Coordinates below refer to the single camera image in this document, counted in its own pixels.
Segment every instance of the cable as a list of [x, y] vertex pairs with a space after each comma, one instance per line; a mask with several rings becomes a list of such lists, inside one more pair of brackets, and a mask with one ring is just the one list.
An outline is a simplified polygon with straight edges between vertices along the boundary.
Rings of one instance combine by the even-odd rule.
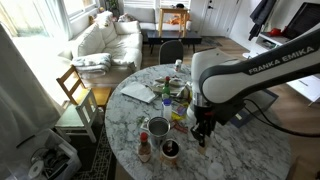
[[249, 111], [249, 113], [251, 115], [253, 115], [256, 119], [258, 119], [259, 121], [265, 123], [265, 124], [268, 124], [270, 125], [271, 127], [279, 130], [279, 131], [282, 131], [282, 132], [285, 132], [285, 133], [288, 133], [288, 134], [291, 134], [291, 135], [295, 135], [295, 136], [302, 136], [302, 137], [310, 137], [310, 138], [320, 138], [320, 133], [303, 133], [303, 132], [297, 132], [297, 131], [292, 131], [292, 130], [289, 130], [289, 129], [286, 129], [286, 128], [283, 128], [283, 127], [280, 127], [276, 124], [274, 124], [272, 121], [269, 120], [269, 118], [264, 114], [264, 112], [261, 110], [261, 108], [259, 107], [259, 105], [257, 103], [255, 103], [253, 100], [251, 99], [244, 99], [246, 101], [250, 101], [252, 102], [256, 107], [257, 109], [260, 111], [260, 113], [262, 114], [262, 116], [268, 121], [265, 122], [263, 120], [261, 120], [259, 117], [257, 117], [255, 114], [253, 114], [249, 109], [246, 108], [247, 111]]

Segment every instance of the bottle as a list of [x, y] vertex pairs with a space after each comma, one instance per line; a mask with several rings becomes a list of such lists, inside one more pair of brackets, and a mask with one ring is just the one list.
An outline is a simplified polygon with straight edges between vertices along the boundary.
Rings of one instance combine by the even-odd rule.
[[177, 60], [176, 60], [176, 63], [175, 63], [175, 67], [174, 67], [174, 70], [175, 70], [176, 72], [181, 71], [181, 64], [182, 64], [182, 60], [181, 60], [181, 59], [177, 59]]
[[146, 132], [140, 134], [138, 156], [142, 162], [148, 162], [151, 157], [151, 145], [148, 142], [148, 134]]
[[170, 98], [169, 81], [170, 81], [170, 77], [167, 76], [166, 77], [166, 81], [164, 83], [164, 86], [162, 88], [162, 101], [165, 100], [165, 99], [169, 99]]
[[171, 99], [164, 99], [162, 101], [162, 117], [170, 122], [171, 116], [172, 116]]

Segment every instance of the round marble table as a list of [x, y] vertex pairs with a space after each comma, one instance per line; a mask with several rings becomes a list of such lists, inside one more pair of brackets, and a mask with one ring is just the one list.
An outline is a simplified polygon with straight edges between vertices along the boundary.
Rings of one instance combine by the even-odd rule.
[[190, 81], [190, 66], [182, 65], [181, 72], [175, 72], [173, 64], [140, 70], [119, 84], [107, 104], [107, 137], [118, 162], [131, 177], [137, 180], [208, 179], [208, 167], [216, 161], [223, 165], [225, 179], [285, 179], [290, 167], [288, 137], [257, 120], [241, 128], [229, 122], [224, 126], [217, 123], [205, 154], [198, 152], [198, 142], [191, 133], [171, 129], [167, 138], [177, 140], [182, 149], [177, 166], [161, 163], [159, 150], [155, 148], [151, 159], [142, 163], [137, 156], [142, 131], [138, 119], [160, 116], [161, 99], [147, 104], [121, 94], [120, 90], [133, 81], [152, 85], [156, 78], [167, 75]]

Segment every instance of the bottle cap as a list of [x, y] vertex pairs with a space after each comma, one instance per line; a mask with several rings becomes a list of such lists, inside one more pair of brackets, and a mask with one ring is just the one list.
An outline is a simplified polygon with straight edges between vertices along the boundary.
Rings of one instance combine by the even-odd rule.
[[170, 105], [171, 104], [171, 99], [164, 99], [163, 100], [164, 105]]
[[140, 141], [147, 141], [148, 140], [148, 134], [146, 132], [142, 132], [140, 134]]

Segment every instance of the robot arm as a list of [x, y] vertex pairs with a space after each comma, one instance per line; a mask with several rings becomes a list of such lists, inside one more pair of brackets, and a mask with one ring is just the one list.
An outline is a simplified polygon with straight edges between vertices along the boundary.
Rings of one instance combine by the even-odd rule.
[[320, 73], [320, 24], [304, 35], [247, 61], [234, 61], [219, 49], [194, 54], [191, 65], [197, 126], [193, 136], [204, 146], [215, 123], [226, 124], [247, 95]]

